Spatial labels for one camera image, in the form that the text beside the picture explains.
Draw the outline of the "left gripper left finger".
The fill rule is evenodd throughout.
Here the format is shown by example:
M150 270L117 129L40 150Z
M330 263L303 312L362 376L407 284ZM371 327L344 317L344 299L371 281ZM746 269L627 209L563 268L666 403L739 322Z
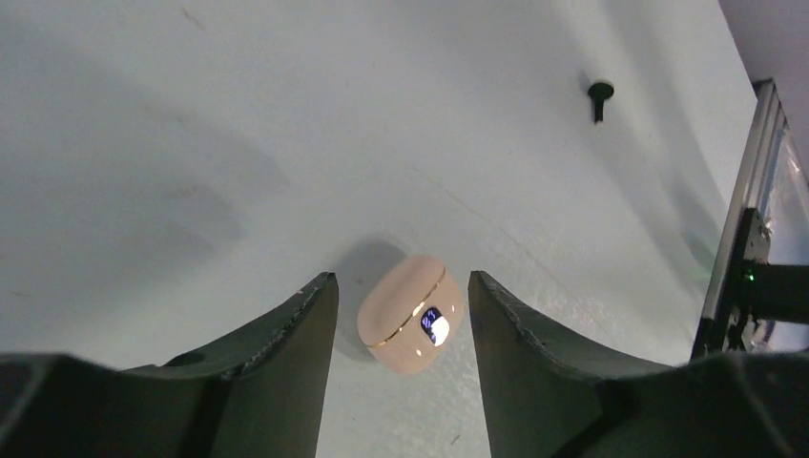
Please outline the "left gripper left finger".
M69 354L1 358L5 457L312 457L339 286L286 302L167 364L118 370Z

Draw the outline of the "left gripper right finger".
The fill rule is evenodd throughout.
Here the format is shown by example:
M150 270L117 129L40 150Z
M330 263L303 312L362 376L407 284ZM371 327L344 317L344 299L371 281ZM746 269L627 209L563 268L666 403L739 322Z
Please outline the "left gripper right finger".
M808 357L656 364L526 305L484 271L470 322L495 457L804 457Z

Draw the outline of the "beige earbud charging case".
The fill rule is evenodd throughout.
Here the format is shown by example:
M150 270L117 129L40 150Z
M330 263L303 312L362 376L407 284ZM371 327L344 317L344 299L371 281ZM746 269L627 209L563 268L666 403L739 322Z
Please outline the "beige earbud charging case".
M464 294L440 260L413 255L368 293L357 316L359 337L389 370L412 375L437 358L460 329Z

